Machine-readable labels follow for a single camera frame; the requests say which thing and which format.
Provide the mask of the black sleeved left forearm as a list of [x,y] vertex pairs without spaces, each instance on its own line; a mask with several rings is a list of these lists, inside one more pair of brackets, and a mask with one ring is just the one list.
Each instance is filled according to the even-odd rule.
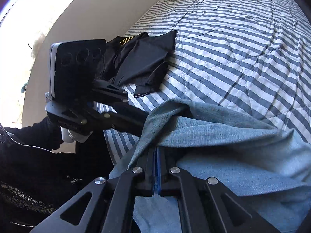
[[61,127],[45,117],[40,122],[23,128],[5,127],[21,143],[51,150],[57,150],[63,144]]

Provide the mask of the white gloved left hand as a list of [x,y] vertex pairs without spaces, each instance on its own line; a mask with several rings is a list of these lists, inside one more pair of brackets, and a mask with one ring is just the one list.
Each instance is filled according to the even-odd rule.
[[90,132],[88,135],[81,135],[66,128],[61,128],[62,140],[68,144],[71,144],[73,142],[84,143],[87,141],[91,134],[92,132]]

